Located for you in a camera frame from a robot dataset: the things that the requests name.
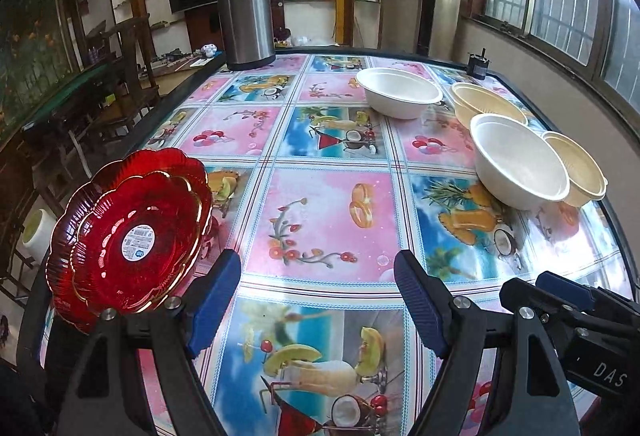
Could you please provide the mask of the beige plastic bowl with tab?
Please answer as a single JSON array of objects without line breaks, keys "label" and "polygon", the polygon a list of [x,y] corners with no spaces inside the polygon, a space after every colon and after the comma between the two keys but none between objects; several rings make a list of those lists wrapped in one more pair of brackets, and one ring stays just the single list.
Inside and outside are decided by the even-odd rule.
[{"label": "beige plastic bowl with tab", "polygon": [[598,163],[580,144],[556,131],[546,131],[542,139],[560,156],[567,170],[570,178],[570,193],[564,199],[567,205],[581,208],[605,197],[608,180]]}]

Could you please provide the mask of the red glass flower plate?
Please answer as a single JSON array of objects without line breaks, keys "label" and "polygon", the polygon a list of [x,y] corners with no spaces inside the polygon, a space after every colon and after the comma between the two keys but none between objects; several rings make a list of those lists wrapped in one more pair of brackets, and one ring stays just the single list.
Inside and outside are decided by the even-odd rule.
[{"label": "red glass flower plate", "polygon": [[73,287],[92,311],[137,313],[175,287],[196,252],[203,205],[165,171],[132,176],[82,219],[70,253]]}]

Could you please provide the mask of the large white paper bowl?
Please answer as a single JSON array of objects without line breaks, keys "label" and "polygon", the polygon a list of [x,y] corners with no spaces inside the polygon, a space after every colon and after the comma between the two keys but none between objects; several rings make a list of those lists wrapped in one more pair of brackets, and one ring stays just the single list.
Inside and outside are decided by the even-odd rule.
[{"label": "large white paper bowl", "polygon": [[534,211],[561,202],[570,178],[560,156],[535,131],[513,118],[478,114],[471,119],[477,177],[506,206]]}]

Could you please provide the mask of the white tape roll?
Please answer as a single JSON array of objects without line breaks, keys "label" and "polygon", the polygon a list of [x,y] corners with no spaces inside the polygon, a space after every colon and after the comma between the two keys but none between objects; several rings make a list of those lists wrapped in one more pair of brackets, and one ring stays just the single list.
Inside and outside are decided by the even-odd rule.
[{"label": "white tape roll", "polygon": [[46,256],[55,222],[55,218],[44,208],[36,209],[25,220],[22,243],[35,263],[41,263]]}]

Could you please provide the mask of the colourful printed tablecloth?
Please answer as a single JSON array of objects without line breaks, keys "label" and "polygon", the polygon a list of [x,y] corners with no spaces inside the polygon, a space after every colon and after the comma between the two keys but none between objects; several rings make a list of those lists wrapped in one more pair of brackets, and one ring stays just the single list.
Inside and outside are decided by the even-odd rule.
[{"label": "colourful printed tablecloth", "polygon": [[498,74],[221,58],[58,219],[62,435],[637,428],[634,262],[593,158]]}]

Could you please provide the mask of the beige plastic bowl far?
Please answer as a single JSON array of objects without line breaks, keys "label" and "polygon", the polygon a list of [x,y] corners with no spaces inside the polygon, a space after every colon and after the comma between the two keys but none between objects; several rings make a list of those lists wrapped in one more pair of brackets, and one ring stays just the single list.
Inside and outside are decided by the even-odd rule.
[{"label": "beige plastic bowl far", "polygon": [[450,93],[454,100],[454,115],[466,129],[470,128],[471,119],[480,114],[497,114],[528,124],[525,114],[515,104],[477,84],[456,82],[450,86]]}]

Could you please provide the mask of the small white paper bowl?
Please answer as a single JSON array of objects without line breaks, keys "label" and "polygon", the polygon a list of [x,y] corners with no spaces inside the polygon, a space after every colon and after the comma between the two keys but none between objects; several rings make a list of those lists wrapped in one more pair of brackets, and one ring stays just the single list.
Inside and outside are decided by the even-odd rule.
[{"label": "small white paper bowl", "polygon": [[378,114],[412,121],[429,105],[442,101],[442,89],[427,79],[390,67],[370,67],[356,74],[367,104]]}]

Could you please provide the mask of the small black device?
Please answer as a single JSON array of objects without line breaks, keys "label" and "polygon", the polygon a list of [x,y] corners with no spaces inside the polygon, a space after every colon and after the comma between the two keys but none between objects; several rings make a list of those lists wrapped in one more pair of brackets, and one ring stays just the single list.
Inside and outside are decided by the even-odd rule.
[{"label": "small black device", "polygon": [[468,64],[466,64],[466,73],[478,80],[484,80],[487,75],[489,60],[486,58],[486,49],[483,48],[480,53],[470,53]]}]

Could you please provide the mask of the wooden chair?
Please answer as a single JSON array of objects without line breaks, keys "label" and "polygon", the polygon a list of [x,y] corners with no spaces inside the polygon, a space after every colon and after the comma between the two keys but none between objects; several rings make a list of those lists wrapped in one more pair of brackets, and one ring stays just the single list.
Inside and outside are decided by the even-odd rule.
[{"label": "wooden chair", "polygon": [[91,131],[102,141],[112,142],[122,137],[117,133],[120,128],[130,133],[136,118],[142,117],[142,111],[152,110],[160,101],[152,70],[149,14],[121,21],[100,32],[98,37],[108,53],[112,53],[110,44],[113,37],[118,39],[120,46],[120,55],[111,56],[107,62],[110,66],[107,88],[115,100],[99,111],[91,125]]}]

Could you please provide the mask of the framed flower painting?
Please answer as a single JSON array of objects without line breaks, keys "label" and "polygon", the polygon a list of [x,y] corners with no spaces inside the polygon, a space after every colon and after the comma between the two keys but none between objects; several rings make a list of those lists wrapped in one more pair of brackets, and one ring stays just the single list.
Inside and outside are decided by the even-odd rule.
[{"label": "framed flower painting", "polygon": [[1,0],[1,140],[78,71],[60,0]]}]

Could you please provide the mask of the steel thermos flask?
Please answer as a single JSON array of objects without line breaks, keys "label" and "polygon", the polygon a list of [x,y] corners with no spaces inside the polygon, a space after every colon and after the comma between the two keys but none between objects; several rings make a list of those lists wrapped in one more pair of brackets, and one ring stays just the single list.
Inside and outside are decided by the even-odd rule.
[{"label": "steel thermos flask", "polygon": [[270,0],[217,0],[229,70],[253,70],[274,61]]}]

